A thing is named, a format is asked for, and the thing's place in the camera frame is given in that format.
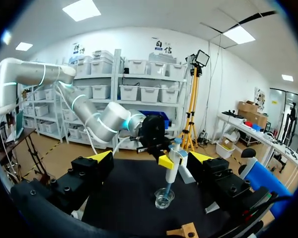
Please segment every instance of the light stand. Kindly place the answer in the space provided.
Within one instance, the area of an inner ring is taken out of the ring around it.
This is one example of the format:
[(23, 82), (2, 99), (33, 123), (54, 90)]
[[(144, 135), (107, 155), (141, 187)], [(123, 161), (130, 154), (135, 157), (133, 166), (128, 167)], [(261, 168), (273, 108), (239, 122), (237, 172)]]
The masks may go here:
[(194, 124), (194, 113), (196, 108), (196, 102), (198, 98), (198, 89), (199, 89), (199, 79), (202, 75), (202, 68), (208, 64), (210, 56), (208, 56), (203, 51), (199, 50), (196, 55), (191, 55), (191, 65), (194, 66), (193, 69), (190, 70), (191, 76), (193, 76), (193, 85), (192, 85), (192, 93), (191, 93), (191, 100), (190, 106), (188, 108), (187, 120), (185, 129), (182, 130), (181, 134), (179, 135), (182, 138), (181, 148), (187, 150), (189, 146), (191, 146), (192, 151), (194, 152), (194, 145), (192, 142), (192, 130), (194, 133), (194, 139), (196, 147), (198, 148), (198, 137), (195, 129)]

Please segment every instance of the cardboard box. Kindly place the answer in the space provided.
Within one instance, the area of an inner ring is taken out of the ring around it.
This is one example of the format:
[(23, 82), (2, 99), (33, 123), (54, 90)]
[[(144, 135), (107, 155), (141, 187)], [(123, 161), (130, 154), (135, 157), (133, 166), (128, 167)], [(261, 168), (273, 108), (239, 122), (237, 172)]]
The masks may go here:
[(239, 102), (237, 109), (244, 111), (244, 112), (249, 112), (249, 113), (256, 113), (258, 106), (253, 105), (254, 102), (252, 101), (247, 101), (247, 102)]
[(226, 138), (225, 136), (223, 136), (222, 142), (221, 142), (221, 146), (225, 147), (228, 150), (233, 149), (233, 145), (234, 143), (230, 141), (230, 139)]
[(260, 113), (248, 113), (247, 117), (248, 121), (260, 126), (262, 129), (265, 129), (267, 124), (267, 116), (264, 116)]

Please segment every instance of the black table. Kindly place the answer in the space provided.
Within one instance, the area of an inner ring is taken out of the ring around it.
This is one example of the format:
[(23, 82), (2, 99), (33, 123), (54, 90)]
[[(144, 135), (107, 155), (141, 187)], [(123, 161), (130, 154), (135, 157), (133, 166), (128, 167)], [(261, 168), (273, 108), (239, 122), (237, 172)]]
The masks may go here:
[(102, 190), (90, 195), (82, 221), (106, 230), (133, 235), (165, 235), (168, 230), (194, 222), (200, 237), (219, 231), (228, 214), (204, 213), (196, 184), (185, 184), (177, 175), (171, 189), (175, 198), (165, 210), (154, 205), (154, 192), (166, 186), (166, 168), (155, 161), (119, 160)]

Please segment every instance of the white ceiling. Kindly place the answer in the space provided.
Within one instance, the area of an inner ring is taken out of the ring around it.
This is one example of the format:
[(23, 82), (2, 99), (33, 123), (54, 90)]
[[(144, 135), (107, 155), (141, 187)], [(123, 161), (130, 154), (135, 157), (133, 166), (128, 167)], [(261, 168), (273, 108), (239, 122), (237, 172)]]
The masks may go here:
[[(46, 46), (70, 36), (115, 27), (143, 26), (171, 29), (219, 43), (219, 33), (258, 12), (274, 10), (265, 0), (94, 0), (100, 17), (74, 22), (62, 8), (77, 0), (35, 0), (12, 29), (12, 41), (0, 59), (26, 59)], [(279, 15), (242, 25), (256, 41), (236, 45), (222, 36), (221, 46), (249, 63), (268, 80), (298, 87), (298, 48)], [(32, 43), (27, 52), (19, 42)], [(292, 75), (285, 82), (281, 74)]]

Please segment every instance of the red object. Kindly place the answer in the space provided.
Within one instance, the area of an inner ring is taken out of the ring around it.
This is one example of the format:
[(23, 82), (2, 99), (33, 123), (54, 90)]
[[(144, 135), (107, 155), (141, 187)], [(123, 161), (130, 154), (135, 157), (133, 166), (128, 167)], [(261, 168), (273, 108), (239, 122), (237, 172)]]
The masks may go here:
[(253, 123), (251, 123), (250, 121), (245, 122), (245, 125), (247, 125), (249, 127), (253, 127)]

